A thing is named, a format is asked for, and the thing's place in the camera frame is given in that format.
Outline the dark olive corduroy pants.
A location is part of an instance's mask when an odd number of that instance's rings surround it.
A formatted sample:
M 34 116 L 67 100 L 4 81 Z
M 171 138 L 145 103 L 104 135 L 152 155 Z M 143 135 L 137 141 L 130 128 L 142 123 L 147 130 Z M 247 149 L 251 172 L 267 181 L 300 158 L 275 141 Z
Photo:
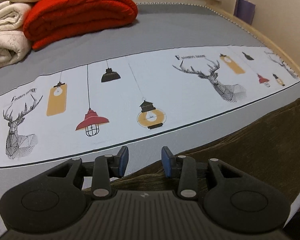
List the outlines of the dark olive corduroy pants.
M 220 159 L 275 187 L 293 202 L 300 193 L 300 99 L 182 154 L 203 163 Z

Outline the grey printed bed sheet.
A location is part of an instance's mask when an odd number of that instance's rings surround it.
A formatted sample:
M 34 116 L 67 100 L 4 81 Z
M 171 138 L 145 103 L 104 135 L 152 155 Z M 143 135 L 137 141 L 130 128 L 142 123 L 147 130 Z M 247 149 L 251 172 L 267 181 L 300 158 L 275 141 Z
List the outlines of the grey printed bed sheet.
M 141 4 L 120 29 L 0 69 L 0 197 L 71 157 L 127 145 L 127 173 L 245 128 L 300 98 L 300 74 L 205 7 Z M 0 218 L 0 235 L 6 230 Z

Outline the cream folded blanket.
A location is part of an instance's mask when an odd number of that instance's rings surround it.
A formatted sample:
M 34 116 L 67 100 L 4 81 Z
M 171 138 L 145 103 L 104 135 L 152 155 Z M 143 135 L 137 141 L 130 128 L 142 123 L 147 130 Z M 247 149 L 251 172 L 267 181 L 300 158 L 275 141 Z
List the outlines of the cream folded blanket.
M 0 3 L 0 68 L 21 61 L 31 50 L 23 23 L 31 10 L 27 3 Z

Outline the red folded quilt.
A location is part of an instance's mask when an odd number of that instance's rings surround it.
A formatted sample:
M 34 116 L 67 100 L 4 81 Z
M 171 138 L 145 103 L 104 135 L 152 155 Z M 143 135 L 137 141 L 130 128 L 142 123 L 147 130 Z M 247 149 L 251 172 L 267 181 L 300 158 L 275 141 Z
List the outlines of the red folded quilt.
M 104 29 L 133 23 L 138 8 L 132 0 L 40 0 L 29 11 L 23 33 L 33 50 Z

